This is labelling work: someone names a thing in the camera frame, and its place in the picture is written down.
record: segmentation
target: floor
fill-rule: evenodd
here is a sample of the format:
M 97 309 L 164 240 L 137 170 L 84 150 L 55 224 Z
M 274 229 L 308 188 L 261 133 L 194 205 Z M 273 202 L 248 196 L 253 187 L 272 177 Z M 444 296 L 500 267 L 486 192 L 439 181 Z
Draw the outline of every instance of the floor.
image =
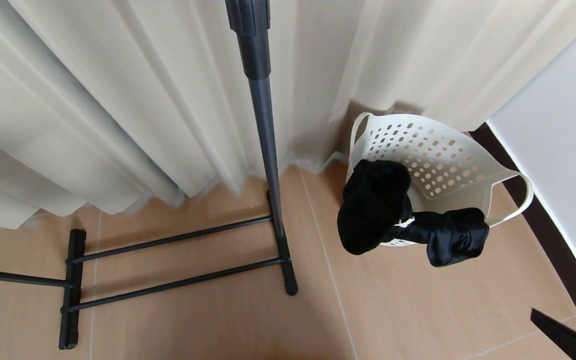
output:
M 491 230 L 482 256 L 446 268 L 423 245 L 350 255 L 336 227 L 345 171 L 291 166 L 281 178 L 297 296 L 269 266 L 82 310 L 78 346 L 58 350 L 63 290 L 0 282 L 0 359 L 567 359 L 530 311 L 576 329 L 576 308 L 521 216 Z M 512 207 L 496 187 L 493 212 Z M 218 186 L 179 209 L 151 200 L 131 214 L 43 214 L 0 231 L 0 271 L 64 278 L 72 228 L 94 253 L 267 213 L 265 184 L 251 178 L 239 196 Z M 86 263 L 83 300 L 275 256 L 270 223 L 123 253 Z

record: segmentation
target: black velvet cloth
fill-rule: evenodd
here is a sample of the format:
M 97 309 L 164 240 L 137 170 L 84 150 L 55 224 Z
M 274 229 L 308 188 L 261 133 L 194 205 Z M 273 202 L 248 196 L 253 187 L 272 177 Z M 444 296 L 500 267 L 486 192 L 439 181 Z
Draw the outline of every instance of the black velvet cloth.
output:
M 392 239 L 427 244 L 430 264 L 442 267 L 478 257 L 489 234 L 476 207 L 444 214 L 412 212 L 406 166 L 393 161 L 361 160 L 343 188 L 337 228 L 343 248 L 361 255 Z M 407 227 L 394 226 L 414 216 Z

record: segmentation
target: black satin fabric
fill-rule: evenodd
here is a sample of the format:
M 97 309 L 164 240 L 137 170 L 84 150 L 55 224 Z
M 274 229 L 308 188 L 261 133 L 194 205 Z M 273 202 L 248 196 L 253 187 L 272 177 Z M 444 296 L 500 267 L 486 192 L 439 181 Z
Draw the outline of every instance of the black satin fabric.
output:
M 427 244 L 434 267 L 457 264 L 478 257 L 489 234 L 485 215 L 476 207 L 444 214 L 412 212 L 407 196 L 408 169 L 393 161 L 361 160 L 343 188 L 337 228 L 343 248 L 361 255 L 392 239 Z M 394 224 L 414 216 L 407 227 Z

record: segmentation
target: baseboard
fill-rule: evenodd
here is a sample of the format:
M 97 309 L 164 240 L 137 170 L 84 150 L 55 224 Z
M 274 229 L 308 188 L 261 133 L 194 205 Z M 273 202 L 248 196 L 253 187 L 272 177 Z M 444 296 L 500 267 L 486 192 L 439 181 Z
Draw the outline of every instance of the baseboard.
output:
M 518 171 L 515 162 L 508 155 L 497 137 L 487 125 L 482 125 L 470 133 L 472 138 L 482 145 L 501 165 Z M 526 185 L 521 178 L 515 177 L 503 182 L 512 200 L 519 206 L 526 197 Z M 535 196 L 531 205 L 523 212 L 523 217 L 537 237 L 541 247 L 555 268 L 566 291 L 576 306 L 576 258 L 570 250 L 562 233 L 558 230 L 553 219 L 542 206 L 539 198 Z

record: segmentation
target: curtain fold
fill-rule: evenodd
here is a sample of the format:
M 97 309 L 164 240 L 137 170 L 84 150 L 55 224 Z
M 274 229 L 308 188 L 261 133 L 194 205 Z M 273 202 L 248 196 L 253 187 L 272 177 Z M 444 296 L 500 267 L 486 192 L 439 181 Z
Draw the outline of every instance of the curtain fold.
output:
M 574 0 L 270 0 L 270 14 L 278 161 L 314 171 L 361 111 L 477 128 L 576 37 Z M 178 204 L 249 175 L 263 162 L 223 0 L 0 0 L 0 226 Z

